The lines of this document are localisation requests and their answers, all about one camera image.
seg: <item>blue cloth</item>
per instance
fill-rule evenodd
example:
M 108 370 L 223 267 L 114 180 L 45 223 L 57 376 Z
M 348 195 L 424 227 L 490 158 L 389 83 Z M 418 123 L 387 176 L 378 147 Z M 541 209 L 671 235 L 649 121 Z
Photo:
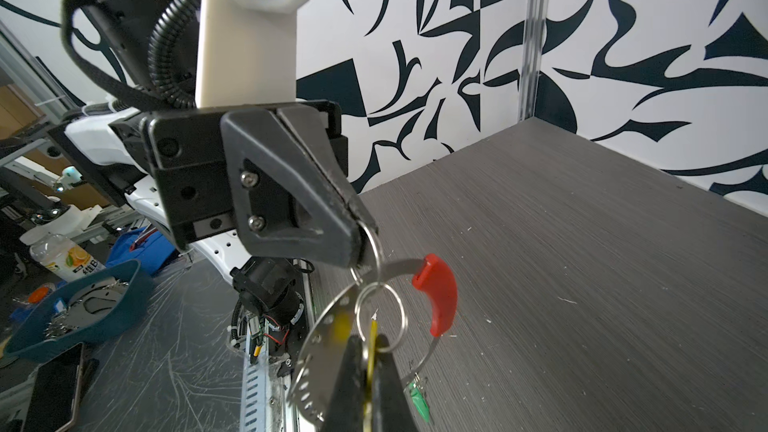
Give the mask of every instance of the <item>blue cloth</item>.
M 141 262 L 140 270 L 142 272 L 146 272 L 149 275 L 158 273 L 160 266 L 176 251 L 176 247 L 168 242 L 168 239 L 162 232 L 157 231 L 147 237 L 144 243 L 131 252 L 130 245 L 136 241 L 143 231 L 144 229 L 136 229 L 118 237 L 109 253 L 109 259 L 107 259 L 107 263 L 104 265 L 112 267 L 113 265 L 122 264 L 132 258 L 136 258 Z

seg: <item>red plastic handle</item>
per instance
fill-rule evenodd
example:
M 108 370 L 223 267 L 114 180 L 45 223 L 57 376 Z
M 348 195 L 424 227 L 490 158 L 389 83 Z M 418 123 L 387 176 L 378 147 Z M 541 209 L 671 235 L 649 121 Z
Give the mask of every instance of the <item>red plastic handle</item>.
M 411 284 L 424 292 L 432 303 L 432 328 L 429 333 L 440 337 L 453 325 L 458 304 L 458 290 L 453 271 L 440 257 L 429 254 L 424 257 L 422 270 L 413 276 Z

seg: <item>black and white patterned wall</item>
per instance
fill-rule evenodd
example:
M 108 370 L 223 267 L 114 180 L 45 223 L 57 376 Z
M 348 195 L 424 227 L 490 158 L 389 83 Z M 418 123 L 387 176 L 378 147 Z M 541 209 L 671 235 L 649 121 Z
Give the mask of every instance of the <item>black and white patterned wall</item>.
M 58 42 L 60 0 L 0 0 L 0 20 L 79 102 L 102 102 Z M 341 103 L 360 191 L 513 125 L 526 0 L 310 0 L 299 12 L 298 95 Z M 121 80 L 76 16 L 79 51 Z
M 549 0 L 536 115 L 768 215 L 766 0 Z

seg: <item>smartphone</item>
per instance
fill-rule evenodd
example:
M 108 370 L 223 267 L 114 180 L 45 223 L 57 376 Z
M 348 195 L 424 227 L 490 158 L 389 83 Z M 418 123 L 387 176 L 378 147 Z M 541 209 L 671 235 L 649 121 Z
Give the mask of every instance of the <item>smartphone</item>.
M 77 344 L 40 366 L 24 430 L 63 432 L 74 426 L 80 407 L 84 359 L 85 346 Z

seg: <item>teal plastic bin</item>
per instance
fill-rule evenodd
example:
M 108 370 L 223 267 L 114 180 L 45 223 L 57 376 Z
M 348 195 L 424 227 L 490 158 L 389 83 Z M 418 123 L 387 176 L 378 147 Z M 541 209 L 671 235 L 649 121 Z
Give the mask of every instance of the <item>teal plastic bin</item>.
M 47 362 L 79 342 L 99 344 L 120 335 L 136 324 L 147 311 L 147 303 L 154 288 L 152 277 L 139 269 L 138 260 L 130 260 L 103 271 L 89 274 L 53 291 L 29 315 L 22 327 L 5 346 L 5 355 L 19 356 L 34 362 Z M 100 321 L 72 331 L 63 337 L 44 340 L 44 332 L 51 322 L 56 299 L 69 302 L 74 294 L 107 277 L 127 281 L 128 288 L 122 299 Z

